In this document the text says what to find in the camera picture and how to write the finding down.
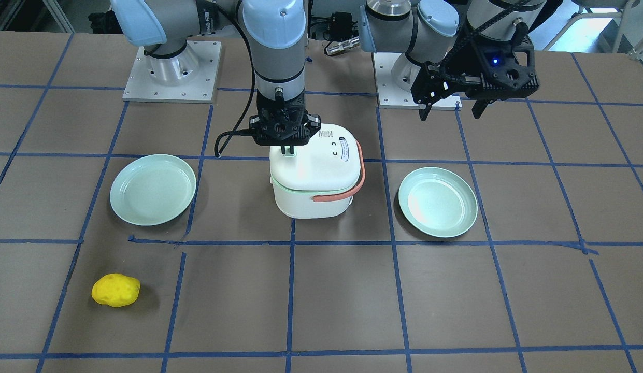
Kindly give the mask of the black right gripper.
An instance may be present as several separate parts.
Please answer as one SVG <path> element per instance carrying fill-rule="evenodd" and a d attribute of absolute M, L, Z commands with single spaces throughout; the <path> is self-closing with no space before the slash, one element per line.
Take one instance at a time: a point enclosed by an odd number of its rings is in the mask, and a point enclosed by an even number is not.
<path fill-rule="evenodd" d="M 306 109 L 306 97 L 299 94 L 291 100 L 271 100 L 258 93 L 258 115 L 251 116 L 249 128 L 258 146 L 280 146 L 281 155 L 296 156 L 295 146 L 304 146 L 321 129 L 318 115 Z"/>

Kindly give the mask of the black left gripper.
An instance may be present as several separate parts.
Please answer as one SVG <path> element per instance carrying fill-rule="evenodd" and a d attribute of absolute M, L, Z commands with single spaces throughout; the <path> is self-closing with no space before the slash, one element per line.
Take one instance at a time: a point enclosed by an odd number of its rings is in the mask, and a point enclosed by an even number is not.
<path fill-rule="evenodd" d="M 421 121 L 427 120 L 433 104 L 463 92 L 474 99 L 473 118 L 480 119 L 490 100 L 526 98 L 540 88 L 535 71 L 534 45 L 528 36 L 514 46 L 511 41 L 494 41 L 482 36 L 457 52 L 449 52 L 445 71 L 449 75 L 475 78 L 476 85 L 447 82 L 430 62 L 424 62 L 410 92 L 419 106 Z"/>

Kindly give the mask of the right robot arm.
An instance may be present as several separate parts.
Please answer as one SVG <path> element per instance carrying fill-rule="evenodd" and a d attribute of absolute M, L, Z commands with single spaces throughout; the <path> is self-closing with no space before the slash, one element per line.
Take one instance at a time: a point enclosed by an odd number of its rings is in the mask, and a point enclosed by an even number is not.
<path fill-rule="evenodd" d="M 113 1 L 116 21 L 127 40 L 152 62 L 158 83 L 184 82 L 200 59 L 187 42 L 233 26 L 245 43 L 252 71 L 248 102 L 257 114 L 246 129 L 220 134 L 213 151 L 220 157 L 232 137 L 252 137 L 294 156 L 321 129 L 305 105 L 307 19 L 302 1 Z"/>

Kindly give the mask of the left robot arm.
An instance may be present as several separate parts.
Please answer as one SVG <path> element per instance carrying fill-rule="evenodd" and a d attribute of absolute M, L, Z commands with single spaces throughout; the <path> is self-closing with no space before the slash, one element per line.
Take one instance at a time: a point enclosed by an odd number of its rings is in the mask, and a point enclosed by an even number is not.
<path fill-rule="evenodd" d="M 464 18 L 447 1 L 366 1 L 359 38 L 370 53 L 400 53 L 413 69 L 404 87 L 426 120 L 433 104 L 462 92 L 478 119 L 497 100 L 539 90 L 530 26 L 543 1 L 469 1 Z"/>

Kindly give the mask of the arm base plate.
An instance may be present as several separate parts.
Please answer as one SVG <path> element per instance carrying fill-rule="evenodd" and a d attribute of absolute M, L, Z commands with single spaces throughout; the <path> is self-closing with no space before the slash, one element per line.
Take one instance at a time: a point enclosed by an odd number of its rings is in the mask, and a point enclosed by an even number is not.
<path fill-rule="evenodd" d="M 374 77 L 379 106 L 391 109 L 419 109 L 411 87 L 419 72 L 403 53 L 373 54 Z"/>
<path fill-rule="evenodd" d="M 219 41 L 188 41 L 181 54 L 156 59 L 139 47 L 122 98 L 127 102 L 212 104 L 221 52 Z"/>

